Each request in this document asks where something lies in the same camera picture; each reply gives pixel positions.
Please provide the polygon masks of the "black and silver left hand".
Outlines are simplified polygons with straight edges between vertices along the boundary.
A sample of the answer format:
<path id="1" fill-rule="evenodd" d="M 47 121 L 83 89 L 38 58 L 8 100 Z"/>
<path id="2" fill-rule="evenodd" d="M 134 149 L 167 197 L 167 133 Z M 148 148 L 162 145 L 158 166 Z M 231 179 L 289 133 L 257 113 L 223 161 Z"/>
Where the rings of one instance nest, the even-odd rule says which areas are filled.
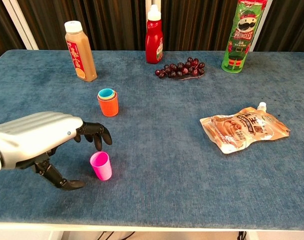
<path id="1" fill-rule="evenodd" d="M 43 111 L 0 124 L 0 170 L 27 169 L 46 178 L 66 191 L 85 186 L 81 180 L 67 180 L 50 163 L 50 157 L 62 144 L 81 137 L 94 143 L 98 151 L 102 143 L 112 144 L 108 129 L 98 122 L 86 122 L 78 116 Z"/>

